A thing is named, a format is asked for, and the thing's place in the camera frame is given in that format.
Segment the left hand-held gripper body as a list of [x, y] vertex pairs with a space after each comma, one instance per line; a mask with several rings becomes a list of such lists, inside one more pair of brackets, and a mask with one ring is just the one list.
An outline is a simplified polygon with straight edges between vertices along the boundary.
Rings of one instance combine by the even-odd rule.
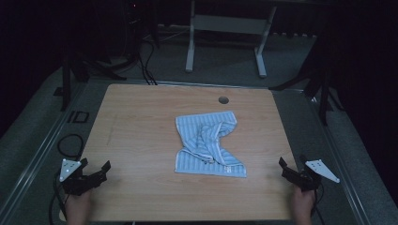
[[66, 194], [82, 195], [92, 188], [99, 187], [107, 180], [106, 174], [100, 174], [100, 170], [89, 175], [83, 175], [80, 166], [80, 161], [65, 158], [62, 160], [59, 182]]

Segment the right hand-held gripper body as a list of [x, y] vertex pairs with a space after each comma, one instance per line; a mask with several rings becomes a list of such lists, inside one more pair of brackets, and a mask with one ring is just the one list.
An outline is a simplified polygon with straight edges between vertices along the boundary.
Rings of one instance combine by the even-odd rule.
[[296, 172], [290, 168], [288, 172], [282, 171], [282, 177], [301, 188], [302, 191], [318, 189], [322, 183], [322, 178], [327, 178], [335, 183], [340, 182], [340, 179], [321, 159], [307, 160], [306, 164], [310, 168], [309, 171]]

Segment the blue striped towel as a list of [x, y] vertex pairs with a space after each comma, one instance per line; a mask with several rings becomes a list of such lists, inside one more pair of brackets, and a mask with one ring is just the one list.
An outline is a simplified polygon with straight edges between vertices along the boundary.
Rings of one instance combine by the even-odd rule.
[[178, 116], [182, 148], [176, 154], [175, 172], [246, 178], [245, 165], [221, 145], [221, 138], [236, 126], [231, 111]]

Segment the person's left hand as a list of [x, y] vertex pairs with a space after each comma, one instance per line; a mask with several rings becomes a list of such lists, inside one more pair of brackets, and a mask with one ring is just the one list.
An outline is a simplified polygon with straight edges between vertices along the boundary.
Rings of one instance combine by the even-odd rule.
[[65, 202], [67, 225], [87, 225], [91, 208], [91, 194], [88, 190], [82, 195], [68, 195]]

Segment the person's right hand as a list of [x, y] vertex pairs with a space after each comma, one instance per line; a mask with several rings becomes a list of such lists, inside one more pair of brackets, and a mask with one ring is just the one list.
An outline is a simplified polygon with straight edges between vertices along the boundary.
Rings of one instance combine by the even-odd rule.
[[302, 191], [300, 187], [294, 186], [291, 197], [292, 217], [296, 225], [313, 225], [312, 209], [315, 203], [313, 190]]

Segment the black metal stand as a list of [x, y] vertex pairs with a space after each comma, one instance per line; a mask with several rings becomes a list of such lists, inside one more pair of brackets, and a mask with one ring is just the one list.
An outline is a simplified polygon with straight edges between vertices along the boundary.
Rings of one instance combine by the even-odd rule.
[[62, 98], [61, 111], [64, 112], [71, 102], [71, 75], [74, 75], [78, 82], [86, 83], [89, 79], [86, 67], [91, 67], [113, 80], [125, 81], [126, 78], [117, 75], [115, 71], [125, 68], [132, 63], [133, 60], [128, 57], [125, 62], [106, 67], [82, 52], [65, 50], [62, 60], [62, 86], [57, 87], [54, 92], [55, 96]]
[[273, 91], [282, 91], [294, 84], [309, 80], [303, 93], [307, 98], [314, 98], [317, 93], [320, 93], [318, 115], [324, 126], [328, 124], [331, 69], [332, 64], [336, 62], [336, 52], [330, 41], [331, 38], [328, 35], [319, 35], [301, 65], [298, 75], [287, 82], [269, 88]]

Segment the metal floor rail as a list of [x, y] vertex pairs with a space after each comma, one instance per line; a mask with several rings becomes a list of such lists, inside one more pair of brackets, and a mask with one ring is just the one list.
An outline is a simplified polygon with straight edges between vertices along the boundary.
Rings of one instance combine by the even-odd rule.
[[348, 174], [347, 167], [343, 162], [341, 149], [338, 147], [336, 140], [332, 136], [329, 125], [324, 123], [319, 115], [321, 109], [321, 101], [316, 97], [309, 97], [308, 103], [311, 107], [312, 113], [317, 119], [317, 124], [321, 129], [326, 142], [328, 144], [328, 154], [331, 157], [334, 168], [340, 178], [340, 185], [344, 190], [344, 195], [350, 205], [351, 211], [358, 225], [370, 225], [370, 220], [364, 211], [362, 201], [358, 192], [355, 190], [351, 176]]
[[52, 87], [40, 88], [0, 138], [0, 225], [13, 217], [84, 89], [83, 83], [75, 84], [63, 108], [63, 98]]

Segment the white desk frame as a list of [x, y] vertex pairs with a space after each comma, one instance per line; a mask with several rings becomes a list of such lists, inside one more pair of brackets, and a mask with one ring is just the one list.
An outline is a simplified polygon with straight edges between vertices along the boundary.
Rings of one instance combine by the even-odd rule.
[[261, 37], [259, 45], [253, 49], [253, 52], [257, 65], [258, 75], [260, 78], [266, 78], [268, 74], [266, 70], [266, 64], [263, 58], [263, 51], [265, 49], [269, 31], [273, 24], [273, 18], [276, 11], [276, 7], [271, 7], [268, 17], [266, 19], [249, 19], [203, 15], [197, 14], [195, 12], [195, 0], [191, 0], [190, 39], [185, 71], [193, 71], [195, 54], [194, 35], [196, 30], [238, 33], [247, 35], [258, 35]]

